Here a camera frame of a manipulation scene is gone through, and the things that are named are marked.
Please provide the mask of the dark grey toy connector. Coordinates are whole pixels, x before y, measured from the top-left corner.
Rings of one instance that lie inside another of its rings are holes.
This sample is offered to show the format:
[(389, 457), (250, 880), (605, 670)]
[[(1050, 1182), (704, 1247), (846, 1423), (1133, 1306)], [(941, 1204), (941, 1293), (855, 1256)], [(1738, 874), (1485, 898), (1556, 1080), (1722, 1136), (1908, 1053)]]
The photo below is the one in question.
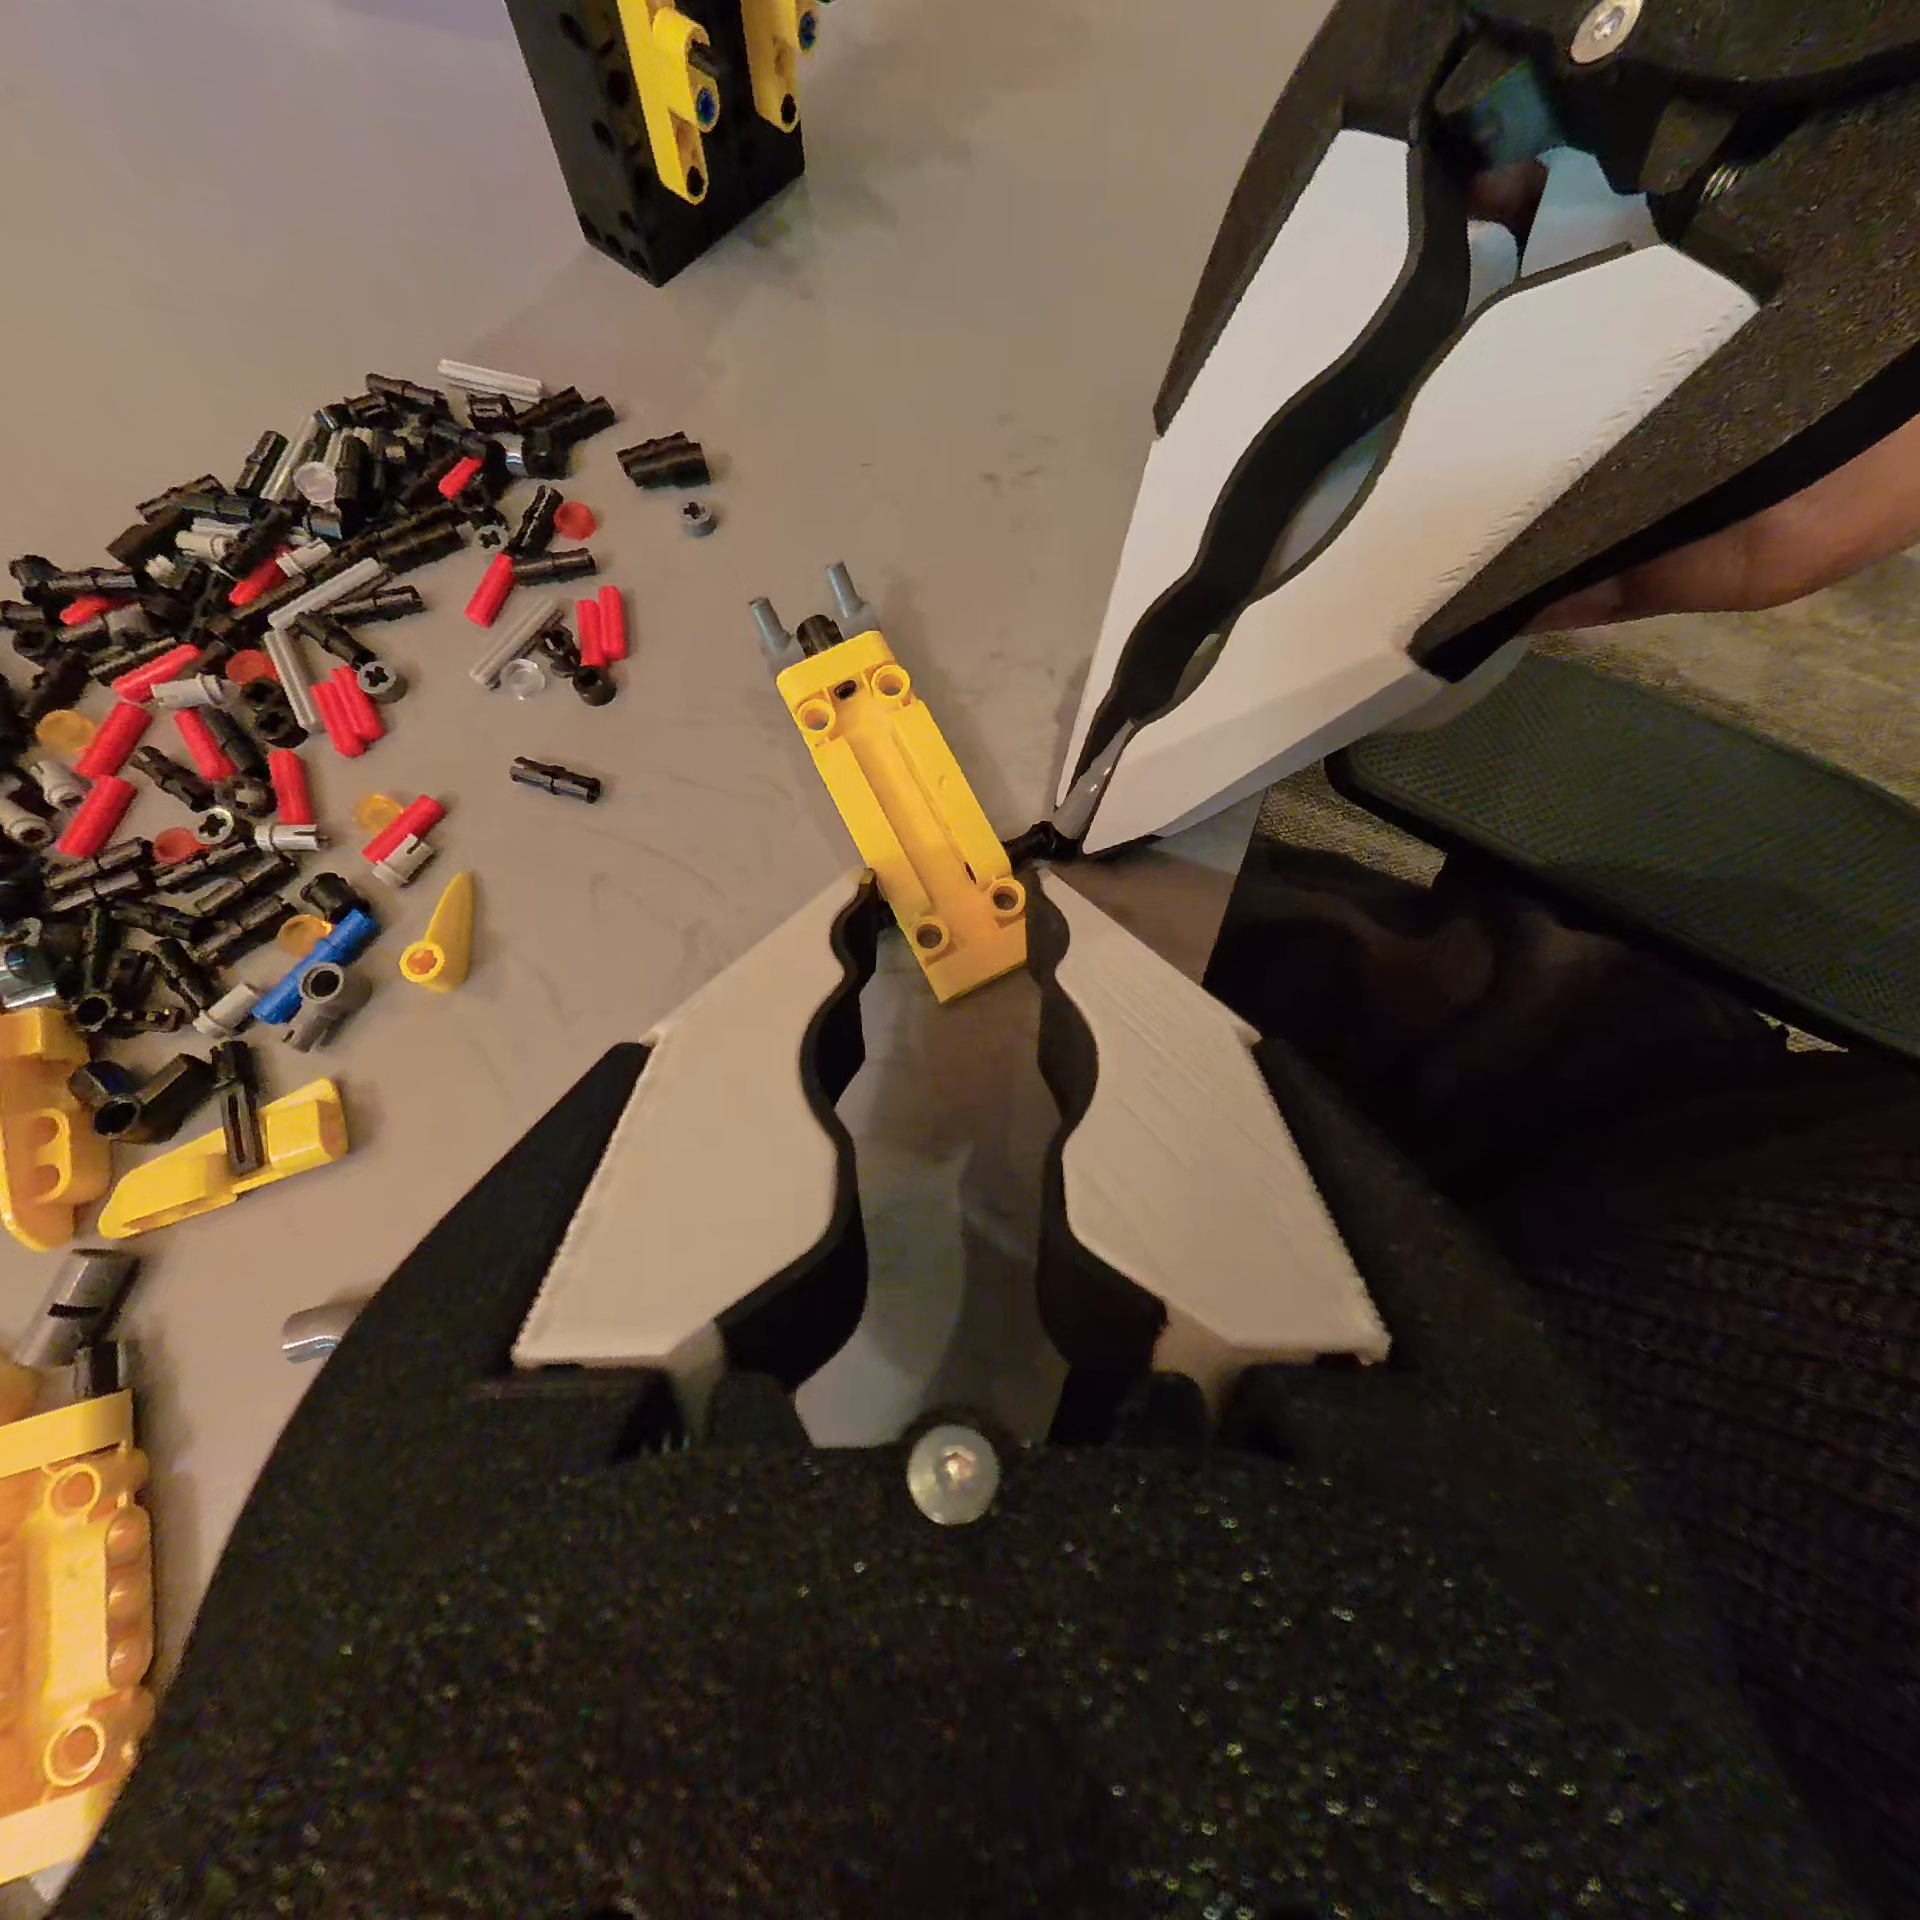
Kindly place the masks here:
[(9, 1349), (6, 1386), (22, 1417), (130, 1386), (130, 1349), (114, 1327), (139, 1266), (139, 1253), (111, 1247), (80, 1247), (59, 1266)]

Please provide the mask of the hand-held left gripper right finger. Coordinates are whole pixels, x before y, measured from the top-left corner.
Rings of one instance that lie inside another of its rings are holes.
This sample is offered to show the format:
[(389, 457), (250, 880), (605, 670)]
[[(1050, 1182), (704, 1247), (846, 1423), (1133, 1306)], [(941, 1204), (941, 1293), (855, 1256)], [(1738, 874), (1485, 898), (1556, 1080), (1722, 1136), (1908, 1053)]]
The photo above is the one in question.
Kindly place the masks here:
[(1170, 1374), (1216, 1411), (1266, 1364), (1383, 1364), (1256, 1031), (1053, 870), (1028, 889), (1028, 972), (1059, 1117), (1037, 1306), (1080, 1405)]

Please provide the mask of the yellow curved toy panel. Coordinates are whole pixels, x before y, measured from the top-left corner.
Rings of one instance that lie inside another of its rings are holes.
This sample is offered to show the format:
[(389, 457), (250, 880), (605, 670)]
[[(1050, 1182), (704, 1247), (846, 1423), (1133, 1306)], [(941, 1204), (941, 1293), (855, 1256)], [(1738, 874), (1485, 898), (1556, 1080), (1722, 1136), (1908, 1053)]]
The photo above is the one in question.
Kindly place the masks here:
[(188, 1139), (127, 1170), (108, 1192), (96, 1235), (130, 1241), (219, 1213), (244, 1195), (272, 1188), (349, 1154), (349, 1117), (330, 1077), (312, 1080), (259, 1111), (265, 1161), (238, 1173), (222, 1130)]

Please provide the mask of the blue toy axle pin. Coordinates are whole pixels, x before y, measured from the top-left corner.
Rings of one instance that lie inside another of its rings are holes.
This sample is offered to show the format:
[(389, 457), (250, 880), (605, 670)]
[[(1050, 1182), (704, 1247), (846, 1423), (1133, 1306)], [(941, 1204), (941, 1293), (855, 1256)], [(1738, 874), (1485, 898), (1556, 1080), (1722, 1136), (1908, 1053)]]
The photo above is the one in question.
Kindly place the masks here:
[(299, 957), (262, 997), (256, 997), (253, 1022), (262, 1022), (269, 1028), (293, 1022), (303, 1003), (306, 979), (312, 972), (340, 969), (361, 960), (377, 935), (380, 923), (370, 917), (370, 911), (346, 911), (306, 957)]

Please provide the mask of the yellow toy brick with holes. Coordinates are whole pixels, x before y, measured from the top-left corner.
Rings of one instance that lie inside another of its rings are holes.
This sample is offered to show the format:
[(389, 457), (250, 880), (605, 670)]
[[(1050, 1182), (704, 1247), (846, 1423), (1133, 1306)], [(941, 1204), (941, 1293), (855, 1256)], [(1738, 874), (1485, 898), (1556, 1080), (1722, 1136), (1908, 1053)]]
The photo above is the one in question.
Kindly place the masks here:
[(71, 1090), (86, 1040), (59, 1006), (3, 1016), (3, 1225), (34, 1250), (71, 1244), (111, 1182), (111, 1148)]

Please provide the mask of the grey toy tube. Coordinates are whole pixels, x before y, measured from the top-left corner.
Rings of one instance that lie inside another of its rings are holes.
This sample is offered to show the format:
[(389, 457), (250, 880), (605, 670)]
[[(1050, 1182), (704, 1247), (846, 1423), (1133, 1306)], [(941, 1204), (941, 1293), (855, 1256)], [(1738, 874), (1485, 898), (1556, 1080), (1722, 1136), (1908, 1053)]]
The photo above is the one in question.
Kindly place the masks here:
[(1099, 747), (1099, 753), (1090, 756), (1090, 762), (1068, 784), (1068, 793), (1056, 803), (1050, 824), (1062, 846), (1068, 849), (1083, 846), (1090, 824), (1105, 799), (1114, 766), (1124, 756), (1124, 747), (1130, 744), (1133, 732), (1136, 732), (1133, 719), (1114, 728), (1105, 747)]

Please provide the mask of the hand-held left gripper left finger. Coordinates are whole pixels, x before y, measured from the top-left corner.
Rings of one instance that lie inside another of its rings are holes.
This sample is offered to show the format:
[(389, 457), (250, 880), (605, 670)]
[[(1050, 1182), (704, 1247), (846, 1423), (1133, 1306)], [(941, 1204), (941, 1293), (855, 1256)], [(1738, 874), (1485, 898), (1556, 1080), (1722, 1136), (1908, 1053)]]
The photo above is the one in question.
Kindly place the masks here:
[(849, 870), (642, 1034), (642, 1071), (540, 1278), (512, 1361), (642, 1364), (796, 1392), (867, 1306), (855, 1151), (880, 898)]

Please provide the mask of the person's dark trousers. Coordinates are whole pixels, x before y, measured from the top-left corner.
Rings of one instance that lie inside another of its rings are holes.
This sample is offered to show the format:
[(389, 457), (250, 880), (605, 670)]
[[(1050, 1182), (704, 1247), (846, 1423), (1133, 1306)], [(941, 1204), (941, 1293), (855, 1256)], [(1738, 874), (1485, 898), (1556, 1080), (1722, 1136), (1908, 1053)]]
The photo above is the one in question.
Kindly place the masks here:
[(1460, 1198), (1800, 1065), (1753, 1006), (1479, 855), (1414, 883), (1256, 840), (1207, 988)]

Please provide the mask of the large yellow toy shell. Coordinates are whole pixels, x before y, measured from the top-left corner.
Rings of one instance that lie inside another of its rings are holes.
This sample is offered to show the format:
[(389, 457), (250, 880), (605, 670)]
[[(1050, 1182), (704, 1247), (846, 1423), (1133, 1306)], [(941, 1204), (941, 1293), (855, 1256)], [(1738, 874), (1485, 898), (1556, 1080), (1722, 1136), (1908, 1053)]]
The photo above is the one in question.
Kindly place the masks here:
[(3, 1426), (3, 1883), (83, 1858), (154, 1722), (145, 1482), (130, 1389)]

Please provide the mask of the pile of small toy pins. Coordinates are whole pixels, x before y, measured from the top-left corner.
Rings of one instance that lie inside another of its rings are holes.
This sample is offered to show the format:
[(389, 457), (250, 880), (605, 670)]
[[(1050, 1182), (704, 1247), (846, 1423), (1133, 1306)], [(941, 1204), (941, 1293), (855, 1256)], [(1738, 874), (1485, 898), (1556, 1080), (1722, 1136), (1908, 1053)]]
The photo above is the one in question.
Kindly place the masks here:
[(80, 1043), (228, 1034), (235, 966), (364, 889), (318, 870), (321, 753), (361, 759), (414, 691), (395, 627), (466, 586), (485, 695), (608, 707), (630, 596), (571, 491), (608, 395), (441, 361), (367, 374), (244, 463), (133, 509), (99, 565), (3, 565), (3, 1012)]

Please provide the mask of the black yellow toy brick assembly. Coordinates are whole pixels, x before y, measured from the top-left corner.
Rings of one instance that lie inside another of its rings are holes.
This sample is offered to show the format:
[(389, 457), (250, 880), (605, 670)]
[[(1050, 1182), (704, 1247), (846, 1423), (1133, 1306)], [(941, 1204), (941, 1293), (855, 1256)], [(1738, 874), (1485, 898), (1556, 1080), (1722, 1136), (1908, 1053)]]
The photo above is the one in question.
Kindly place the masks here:
[(661, 287), (803, 179), (821, 3), (506, 3), (574, 219)]

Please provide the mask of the yellow toy tooth piece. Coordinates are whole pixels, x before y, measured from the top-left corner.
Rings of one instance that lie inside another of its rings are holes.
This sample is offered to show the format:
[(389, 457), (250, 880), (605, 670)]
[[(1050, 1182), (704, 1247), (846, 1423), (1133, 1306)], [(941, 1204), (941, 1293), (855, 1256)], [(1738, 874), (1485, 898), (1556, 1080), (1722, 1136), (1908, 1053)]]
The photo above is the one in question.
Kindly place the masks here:
[(475, 941), (475, 877), (448, 880), (426, 929), (398, 954), (398, 979), (426, 994), (454, 994), (469, 979)]

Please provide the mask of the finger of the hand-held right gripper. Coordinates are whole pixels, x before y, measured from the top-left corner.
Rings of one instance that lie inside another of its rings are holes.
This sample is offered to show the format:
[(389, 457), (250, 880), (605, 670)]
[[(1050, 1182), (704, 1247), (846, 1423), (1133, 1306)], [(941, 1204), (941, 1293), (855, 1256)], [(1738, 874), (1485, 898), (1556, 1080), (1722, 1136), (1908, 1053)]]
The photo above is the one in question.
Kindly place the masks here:
[(1117, 753), (1083, 852), (1185, 830), (1442, 698), (1423, 624), (1759, 312), (1676, 247), (1488, 299), (1330, 540), (1241, 611), (1213, 670)]
[(1139, 475), (1059, 799), (1127, 719), (1213, 670), (1324, 472), (1408, 398), (1472, 290), (1466, 188), (1423, 139), (1334, 133), (1188, 370)]

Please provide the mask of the person's right hand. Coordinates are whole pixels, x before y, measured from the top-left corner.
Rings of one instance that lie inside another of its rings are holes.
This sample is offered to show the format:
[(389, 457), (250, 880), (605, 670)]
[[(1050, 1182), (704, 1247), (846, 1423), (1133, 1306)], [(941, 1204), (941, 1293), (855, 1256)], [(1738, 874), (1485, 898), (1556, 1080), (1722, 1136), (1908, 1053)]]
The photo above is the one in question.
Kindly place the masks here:
[(1781, 608), (1914, 543), (1917, 420), (1908, 420), (1806, 491), (1537, 611), (1528, 633)]

